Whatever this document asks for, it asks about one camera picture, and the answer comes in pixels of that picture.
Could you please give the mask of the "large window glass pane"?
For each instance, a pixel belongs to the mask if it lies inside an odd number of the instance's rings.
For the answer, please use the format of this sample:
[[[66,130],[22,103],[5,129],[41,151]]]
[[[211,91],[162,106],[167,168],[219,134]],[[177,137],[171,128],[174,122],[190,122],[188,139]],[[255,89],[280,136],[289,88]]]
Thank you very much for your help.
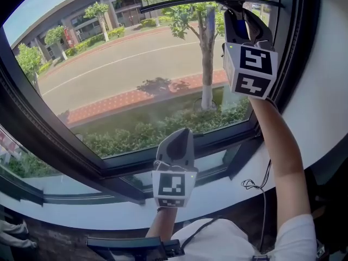
[[[27,150],[0,125],[0,167],[48,195],[90,195],[99,191],[59,172]]]

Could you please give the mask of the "person's right forearm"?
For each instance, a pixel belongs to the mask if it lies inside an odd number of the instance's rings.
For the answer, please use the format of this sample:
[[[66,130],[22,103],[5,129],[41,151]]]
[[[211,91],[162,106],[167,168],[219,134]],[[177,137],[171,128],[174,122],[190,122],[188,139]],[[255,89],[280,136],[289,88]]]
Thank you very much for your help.
[[[250,98],[274,171],[277,194],[277,227],[310,214],[305,172],[298,144],[274,105]]]

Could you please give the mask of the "black chest-mounted screen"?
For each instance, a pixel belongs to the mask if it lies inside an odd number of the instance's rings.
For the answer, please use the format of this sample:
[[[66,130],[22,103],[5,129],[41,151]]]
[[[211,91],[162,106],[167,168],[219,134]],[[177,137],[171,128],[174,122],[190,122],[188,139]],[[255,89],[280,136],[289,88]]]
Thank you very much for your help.
[[[168,261],[185,255],[179,240],[160,237],[102,239],[88,237],[86,245],[105,261]]]

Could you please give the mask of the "white window sill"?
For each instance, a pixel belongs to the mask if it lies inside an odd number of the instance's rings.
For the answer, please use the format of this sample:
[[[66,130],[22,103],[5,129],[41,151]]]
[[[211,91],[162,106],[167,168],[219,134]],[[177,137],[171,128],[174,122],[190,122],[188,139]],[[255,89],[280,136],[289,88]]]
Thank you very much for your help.
[[[348,156],[348,96],[294,98],[285,110],[285,120],[294,133],[306,168],[312,169],[319,184],[326,183]],[[223,178],[193,190],[187,207],[180,209],[177,221],[205,216],[259,195],[241,186],[245,179],[259,182],[265,173],[268,154],[265,147],[233,178]],[[97,229],[127,230],[148,227],[155,215],[152,199],[144,206],[134,203],[88,205],[44,204],[10,198],[0,192],[0,205],[30,218],[55,225]]]

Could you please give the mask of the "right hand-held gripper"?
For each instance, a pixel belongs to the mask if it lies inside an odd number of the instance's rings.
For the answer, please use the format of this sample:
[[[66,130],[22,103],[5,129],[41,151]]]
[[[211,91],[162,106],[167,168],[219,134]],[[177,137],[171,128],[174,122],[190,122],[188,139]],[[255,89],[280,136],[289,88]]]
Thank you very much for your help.
[[[224,13],[225,40],[223,68],[231,92],[265,100],[276,79],[278,53],[270,28],[253,12],[243,9],[248,35],[253,45],[242,45],[242,20],[230,10]]]

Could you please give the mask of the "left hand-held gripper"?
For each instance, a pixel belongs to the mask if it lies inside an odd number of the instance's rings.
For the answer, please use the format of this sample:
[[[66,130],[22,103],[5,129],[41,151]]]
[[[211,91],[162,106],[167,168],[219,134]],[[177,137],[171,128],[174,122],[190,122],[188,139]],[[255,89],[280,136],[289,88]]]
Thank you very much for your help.
[[[186,207],[198,174],[193,165],[191,129],[179,129],[159,144],[152,171],[153,197],[159,208]]]

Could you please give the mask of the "hinged window glass pane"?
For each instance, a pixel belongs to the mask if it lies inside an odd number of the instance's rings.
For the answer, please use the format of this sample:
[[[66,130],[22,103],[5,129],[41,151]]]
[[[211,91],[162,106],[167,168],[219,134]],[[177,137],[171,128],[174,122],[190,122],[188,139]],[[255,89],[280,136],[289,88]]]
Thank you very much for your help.
[[[0,24],[9,46],[28,26],[64,0],[24,0]],[[260,18],[274,28],[277,8]],[[203,110],[202,53],[191,31],[185,39],[166,24],[126,28],[67,60],[24,68],[33,87],[64,125],[102,158],[144,150],[183,127],[208,133],[251,117],[247,98],[229,91],[223,69],[224,36],[214,46],[213,107]]]

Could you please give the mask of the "person's left forearm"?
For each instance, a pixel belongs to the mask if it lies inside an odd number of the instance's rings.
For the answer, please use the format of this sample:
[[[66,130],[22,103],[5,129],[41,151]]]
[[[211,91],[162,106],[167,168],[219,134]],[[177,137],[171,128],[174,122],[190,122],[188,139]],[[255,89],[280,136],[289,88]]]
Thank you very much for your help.
[[[157,214],[145,237],[160,237],[161,241],[171,240],[177,210],[177,208],[158,208]]]

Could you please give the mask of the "narrow window glass pane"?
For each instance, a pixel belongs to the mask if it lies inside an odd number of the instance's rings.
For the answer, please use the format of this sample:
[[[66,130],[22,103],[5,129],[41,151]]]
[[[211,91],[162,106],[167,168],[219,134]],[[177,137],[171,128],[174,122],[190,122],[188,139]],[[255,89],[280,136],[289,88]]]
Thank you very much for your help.
[[[198,169],[197,179],[205,178],[210,175],[225,171],[237,154],[239,148],[240,145],[236,145],[224,151],[195,159],[194,165],[195,168]],[[122,179],[142,191],[152,189],[151,171],[124,176],[122,177]]]

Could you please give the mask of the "brown grey building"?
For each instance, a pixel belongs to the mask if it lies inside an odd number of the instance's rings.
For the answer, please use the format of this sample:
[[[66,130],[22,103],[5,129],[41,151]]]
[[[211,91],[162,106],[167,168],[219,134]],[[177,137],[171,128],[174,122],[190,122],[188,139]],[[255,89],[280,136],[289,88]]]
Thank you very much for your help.
[[[175,0],[64,0],[40,16],[10,44],[19,64],[40,69],[56,59],[67,60],[99,42],[125,34],[126,28],[166,24],[174,37],[193,32],[204,51],[211,52],[225,33],[223,13],[217,2],[164,7],[148,13],[145,8]],[[259,18],[268,13],[270,0],[247,0],[243,7]]]

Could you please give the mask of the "window with dark frame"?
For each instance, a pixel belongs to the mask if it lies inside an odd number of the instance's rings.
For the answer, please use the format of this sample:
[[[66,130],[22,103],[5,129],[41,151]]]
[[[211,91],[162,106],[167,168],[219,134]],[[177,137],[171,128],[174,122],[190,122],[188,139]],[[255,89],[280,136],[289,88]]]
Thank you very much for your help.
[[[274,47],[281,51],[279,79],[271,90],[271,98],[283,111],[303,74],[313,47],[320,0],[279,0],[273,2],[278,16]],[[150,147],[98,157],[74,135],[49,109],[29,81],[25,79],[0,26],[0,125],[17,141],[45,163],[80,184],[96,189],[122,202],[144,204],[153,196],[151,189],[141,190],[126,176],[148,172],[154,162],[156,148]],[[208,133],[194,134],[195,157],[241,146],[227,165],[217,166],[198,175],[198,185],[228,177],[233,179],[252,158],[262,143],[255,116],[247,121]]]

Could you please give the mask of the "person's white shirt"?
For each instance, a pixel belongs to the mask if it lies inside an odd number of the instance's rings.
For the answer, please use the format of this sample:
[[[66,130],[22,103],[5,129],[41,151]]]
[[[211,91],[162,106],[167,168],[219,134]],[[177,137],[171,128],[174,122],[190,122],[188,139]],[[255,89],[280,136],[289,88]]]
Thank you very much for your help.
[[[309,214],[286,221],[277,233],[274,249],[259,252],[236,224],[226,219],[201,219],[176,232],[185,255],[169,261],[315,261],[316,237],[313,218]]]

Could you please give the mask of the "tree with white-painted trunk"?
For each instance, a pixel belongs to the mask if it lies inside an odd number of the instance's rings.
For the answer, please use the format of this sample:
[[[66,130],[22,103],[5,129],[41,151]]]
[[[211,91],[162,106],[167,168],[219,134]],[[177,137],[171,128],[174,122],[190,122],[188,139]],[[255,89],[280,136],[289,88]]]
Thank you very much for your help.
[[[184,40],[191,31],[198,38],[202,53],[201,107],[211,109],[215,39],[225,34],[222,7],[216,2],[202,2],[168,7],[162,12],[171,19],[169,27],[174,37]]]

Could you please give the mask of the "metal squeegee with blue handle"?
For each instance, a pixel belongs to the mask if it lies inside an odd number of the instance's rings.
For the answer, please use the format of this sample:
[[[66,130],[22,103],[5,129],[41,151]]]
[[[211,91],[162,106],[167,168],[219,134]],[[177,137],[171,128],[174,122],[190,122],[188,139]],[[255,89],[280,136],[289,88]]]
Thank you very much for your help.
[[[241,15],[242,19],[245,20],[249,26],[251,26],[252,29],[256,29],[257,27],[259,27],[260,33],[266,33],[266,29],[262,28],[262,26],[265,26],[264,22],[258,16],[254,15],[253,12],[245,9],[243,7],[243,4],[245,2],[248,2],[248,3],[256,2],[258,4],[265,4],[265,5],[270,5],[277,8],[284,8],[284,5],[282,3],[270,1],[270,0],[169,0],[169,1],[163,1],[156,4],[143,6],[140,8],[140,12],[146,13],[146,12],[155,11],[155,10],[163,9],[163,8],[174,7],[178,5],[203,3],[203,2],[216,2],[226,7],[229,11],[234,13],[235,16],[237,16],[237,13],[238,13],[239,15]]]

